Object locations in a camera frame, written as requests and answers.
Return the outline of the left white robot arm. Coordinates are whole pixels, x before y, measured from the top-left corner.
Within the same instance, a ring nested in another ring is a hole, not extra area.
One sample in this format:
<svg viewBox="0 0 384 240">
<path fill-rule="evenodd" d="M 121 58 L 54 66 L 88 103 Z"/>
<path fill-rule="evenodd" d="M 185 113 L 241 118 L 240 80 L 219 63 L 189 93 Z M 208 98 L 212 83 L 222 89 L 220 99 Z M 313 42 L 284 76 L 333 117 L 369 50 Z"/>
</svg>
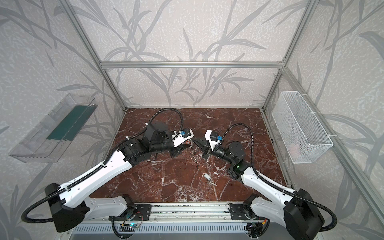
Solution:
<svg viewBox="0 0 384 240">
<path fill-rule="evenodd" d="M 77 178 L 58 185 L 52 183 L 45 188 L 47 196 L 62 191 L 48 201 L 57 232 L 73 229 L 84 220 L 105 216 L 120 217 L 128 212 L 128 197 L 92 199 L 90 194 L 117 175 L 148 160 L 151 155 L 169 152 L 175 157 L 190 146 L 194 137 L 191 129 L 170 132 L 167 125 L 156 122 L 148 124 L 144 135 L 128 139 L 112 151 L 107 163 L 101 162 Z"/>
</svg>

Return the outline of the key with light tag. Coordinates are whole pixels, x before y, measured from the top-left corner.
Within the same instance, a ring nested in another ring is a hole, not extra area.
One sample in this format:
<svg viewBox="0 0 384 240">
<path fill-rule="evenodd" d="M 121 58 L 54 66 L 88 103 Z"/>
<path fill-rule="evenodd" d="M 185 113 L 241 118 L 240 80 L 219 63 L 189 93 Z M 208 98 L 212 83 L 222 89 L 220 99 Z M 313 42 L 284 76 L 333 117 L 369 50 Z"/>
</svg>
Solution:
<svg viewBox="0 0 384 240">
<path fill-rule="evenodd" d="M 204 178 L 205 178 L 208 182 L 211 182 L 211 181 L 212 181 L 212 178 L 211 178 L 210 175 L 208 175 L 207 173 L 204 173 L 203 176 L 204 176 Z"/>
</svg>

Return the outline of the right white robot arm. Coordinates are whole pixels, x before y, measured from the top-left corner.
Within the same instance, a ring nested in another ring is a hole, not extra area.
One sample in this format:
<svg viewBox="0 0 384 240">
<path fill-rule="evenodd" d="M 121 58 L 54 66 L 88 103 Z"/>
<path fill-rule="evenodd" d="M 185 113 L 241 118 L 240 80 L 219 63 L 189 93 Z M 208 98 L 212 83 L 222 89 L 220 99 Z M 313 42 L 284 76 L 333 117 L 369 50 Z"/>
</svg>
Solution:
<svg viewBox="0 0 384 240">
<path fill-rule="evenodd" d="M 304 190 L 296 192 L 254 171 L 245 161 L 246 153 L 240 142 L 232 142 L 227 148 L 208 140 L 193 142 L 205 159 L 214 156 L 230 163 L 228 173 L 231 178 L 261 194 L 249 204 L 255 218 L 264 217 L 280 224 L 295 240 L 312 240 L 321 231 L 325 220 L 319 208 L 311 204 L 309 193 Z"/>
</svg>

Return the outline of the clear plastic wall bin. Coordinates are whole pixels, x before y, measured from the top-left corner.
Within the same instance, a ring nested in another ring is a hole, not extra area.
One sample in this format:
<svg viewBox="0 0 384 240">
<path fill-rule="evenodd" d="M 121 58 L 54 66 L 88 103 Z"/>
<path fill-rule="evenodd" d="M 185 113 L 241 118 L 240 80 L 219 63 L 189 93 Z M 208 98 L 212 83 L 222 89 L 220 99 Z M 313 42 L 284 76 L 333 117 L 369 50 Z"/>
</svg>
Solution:
<svg viewBox="0 0 384 240">
<path fill-rule="evenodd" d="M 67 94 L 9 155 L 23 163 L 56 163 L 98 105 L 94 97 Z"/>
</svg>

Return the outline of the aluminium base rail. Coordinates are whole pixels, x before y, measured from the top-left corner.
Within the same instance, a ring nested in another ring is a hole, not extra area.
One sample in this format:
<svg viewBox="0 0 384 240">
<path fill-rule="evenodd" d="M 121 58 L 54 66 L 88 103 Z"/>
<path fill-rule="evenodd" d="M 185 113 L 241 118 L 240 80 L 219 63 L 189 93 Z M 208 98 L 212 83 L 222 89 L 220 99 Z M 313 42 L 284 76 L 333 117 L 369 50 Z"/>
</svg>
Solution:
<svg viewBox="0 0 384 240">
<path fill-rule="evenodd" d="M 142 223 L 262 223 L 264 218 L 246 218 L 236 214 L 230 202 L 163 202 L 148 203 L 150 210 L 144 211 L 145 219 L 138 214 L 135 221 Z"/>
</svg>

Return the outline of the aluminium frame profiles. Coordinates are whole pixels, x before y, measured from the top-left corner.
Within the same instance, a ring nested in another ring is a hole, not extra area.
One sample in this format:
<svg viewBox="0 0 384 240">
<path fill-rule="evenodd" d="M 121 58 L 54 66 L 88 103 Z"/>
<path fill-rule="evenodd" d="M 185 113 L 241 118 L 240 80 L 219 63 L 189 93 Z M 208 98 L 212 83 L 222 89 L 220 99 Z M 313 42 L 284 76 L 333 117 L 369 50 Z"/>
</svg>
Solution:
<svg viewBox="0 0 384 240">
<path fill-rule="evenodd" d="M 124 104 L 122 97 L 117 92 L 116 87 L 109 78 L 106 68 L 143 68 L 143 69 L 159 69 L 159 68 L 182 68 L 182 69 L 205 69 L 205 68 L 238 68 L 238 69 L 278 69 L 278 75 L 274 80 L 269 95 L 272 95 L 276 90 L 277 85 L 280 82 L 281 77 L 285 77 L 290 83 L 290 86 L 298 91 L 303 100 L 309 105 L 309 107 L 317 112 L 318 120 L 320 124 L 324 127 L 325 131 L 331 135 L 335 134 L 335 131 L 329 125 L 327 120 L 319 112 L 318 107 L 308 96 L 307 91 L 302 87 L 298 82 L 298 79 L 293 75 L 292 71 L 288 67 L 288 63 L 292 58 L 297 45 L 299 44 L 301 37 L 304 35 L 304 31 L 308 26 L 310 20 L 312 19 L 316 7 L 319 4 L 318 1 L 308 1 L 303 17 L 299 22 L 299 26 L 294 34 L 294 37 L 288 48 L 286 56 L 277 62 L 101 62 L 97 56 L 95 48 L 92 46 L 92 43 L 89 37 L 86 34 L 84 27 L 82 26 L 74 7 L 71 5 L 70 1 L 59 1 L 60 8 L 63 11 L 63 14 L 69 19 L 76 33 L 78 34 L 80 40 L 85 46 L 87 52 L 90 54 L 93 61 L 93 66 L 96 67 L 97 73 L 99 73 L 104 82 L 107 83 L 110 90 L 113 92 L 114 96 L 117 98 L 120 107 L 123 110 L 127 109 L 127 106 Z M 339 162 L 345 169 L 346 174 L 353 181 L 357 189 L 359 190 L 361 196 L 365 199 L 367 205 L 374 213 L 378 221 L 382 224 L 384 222 L 384 200 L 380 196 L 379 192 L 374 188 L 372 182 L 368 177 L 363 173 L 363 170 L 358 166 L 357 162 L 353 159 L 352 155 L 348 152 L 345 145 L 342 143 L 339 137 L 336 137 L 334 141 L 333 151 L 337 156 Z"/>
</svg>

